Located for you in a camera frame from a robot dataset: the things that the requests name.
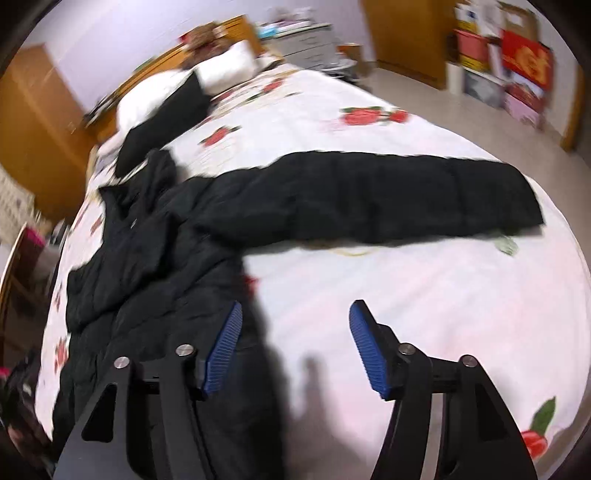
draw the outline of tiled floor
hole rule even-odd
[[[365,81],[374,95],[451,130],[532,177],[568,220],[591,265],[591,168],[551,134],[521,125],[505,111],[439,91],[387,70]]]

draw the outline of wooden headboard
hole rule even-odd
[[[231,18],[222,22],[226,28],[226,35],[232,40],[238,42],[248,40],[252,51],[255,55],[261,54],[264,49],[254,30],[245,15]],[[99,142],[104,142],[117,131],[115,114],[118,100],[122,98],[127,92],[135,87],[139,82],[154,75],[155,73],[163,72],[165,70],[177,69],[187,58],[187,52],[182,44],[171,48],[169,51],[163,53],[157,58],[147,61],[140,68],[138,68],[133,75],[123,82],[116,91],[111,94],[114,102],[107,109],[101,112],[93,121],[86,126],[86,128],[97,138]]]

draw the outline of wooden wardrobe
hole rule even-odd
[[[43,46],[22,48],[0,79],[0,163],[35,194],[35,207],[72,220],[95,137]]]

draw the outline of black metal bracket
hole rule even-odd
[[[158,478],[213,480],[196,402],[207,401],[221,388],[241,329],[242,309],[236,302],[217,328],[194,345],[179,345],[148,362],[117,358],[68,437],[54,480],[141,480],[144,464],[131,459],[137,458],[134,449],[141,443],[137,430],[149,420],[146,416],[141,425],[133,425],[132,419],[148,396],[159,403],[157,424],[164,430],[159,445],[165,448],[165,455],[154,452],[153,445],[147,449],[158,454],[150,471]]]
[[[434,393],[445,394],[435,480],[537,479],[511,413],[475,357],[450,362],[400,343],[363,300],[351,306],[349,322],[372,388],[396,400],[372,480],[420,479]]]

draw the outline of white pillow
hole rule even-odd
[[[258,73],[258,64],[246,40],[235,43],[226,53],[193,67],[199,84],[208,95],[217,95],[250,80]]]
[[[117,106],[117,129],[124,135],[146,121],[191,75],[191,70],[167,70],[141,81]]]

